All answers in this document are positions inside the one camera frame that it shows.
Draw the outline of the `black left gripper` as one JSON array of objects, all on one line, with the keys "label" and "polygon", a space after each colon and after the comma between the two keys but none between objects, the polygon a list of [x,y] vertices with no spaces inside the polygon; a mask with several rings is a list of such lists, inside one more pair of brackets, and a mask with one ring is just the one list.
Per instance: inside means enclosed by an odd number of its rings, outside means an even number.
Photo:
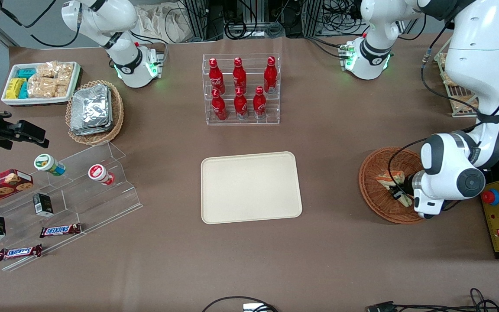
[{"label": "black left gripper", "polygon": [[414,184],[413,184],[413,179],[415,177],[416,173],[412,173],[409,176],[406,176],[405,178],[405,189],[403,184],[394,184],[390,185],[388,188],[388,191],[392,195],[392,197],[395,200],[405,200],[407,198],[407,195],[410,196],[410,198],[414,199]]}]

